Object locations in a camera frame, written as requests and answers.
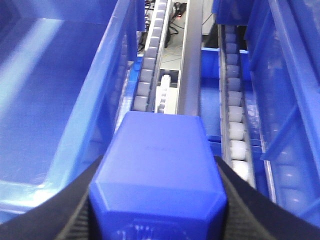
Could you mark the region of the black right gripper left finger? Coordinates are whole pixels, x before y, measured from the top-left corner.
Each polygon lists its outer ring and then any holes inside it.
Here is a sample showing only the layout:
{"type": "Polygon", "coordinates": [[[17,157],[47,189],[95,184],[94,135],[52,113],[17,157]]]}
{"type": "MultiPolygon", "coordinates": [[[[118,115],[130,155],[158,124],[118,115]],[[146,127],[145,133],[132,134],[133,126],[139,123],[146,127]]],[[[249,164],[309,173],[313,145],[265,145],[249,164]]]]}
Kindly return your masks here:
{"type": "Polygon", "coordinates": [[[99,156],[58,194],[0,225],[2,240],[93,240],[95,219],[89,185],[102,161],[99,156]]]}

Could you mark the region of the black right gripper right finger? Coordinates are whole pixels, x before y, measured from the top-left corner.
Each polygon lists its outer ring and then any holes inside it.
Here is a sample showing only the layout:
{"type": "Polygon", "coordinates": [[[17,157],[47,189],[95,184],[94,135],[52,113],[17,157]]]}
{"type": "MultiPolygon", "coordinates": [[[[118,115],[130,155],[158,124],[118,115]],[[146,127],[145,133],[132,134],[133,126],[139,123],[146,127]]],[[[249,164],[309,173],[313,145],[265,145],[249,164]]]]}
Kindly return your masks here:
{"type": "Polygon", "coordinates": [[[318,240],[320,229],[284,210],[215,156],[227,195],[224,240],[318,240]]]}

